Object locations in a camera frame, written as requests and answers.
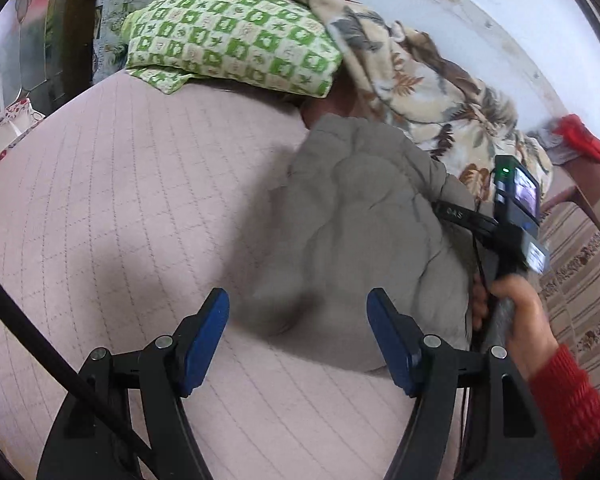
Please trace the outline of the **red sleeve forearm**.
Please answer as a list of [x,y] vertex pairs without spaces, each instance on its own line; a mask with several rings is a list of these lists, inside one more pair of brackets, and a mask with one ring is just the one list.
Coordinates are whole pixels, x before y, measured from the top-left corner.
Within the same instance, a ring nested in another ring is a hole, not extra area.
[[600,394],[563,344],[529,379],[563,479],[575,479],[600,450]]

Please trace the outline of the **right hand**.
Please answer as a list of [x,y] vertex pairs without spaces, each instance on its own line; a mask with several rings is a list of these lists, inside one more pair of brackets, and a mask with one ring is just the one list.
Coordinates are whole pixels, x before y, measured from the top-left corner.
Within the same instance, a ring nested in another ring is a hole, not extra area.
[[506,338],[506,349],[524,379],[530,379],[550,362],[559,344],[539,295],[522,276],[509,274],[486,289],[478,274],[470,293],[472,328],[480,330],[488,315],[488,292],[498,299],[510,299],[515,306],[512,327]]

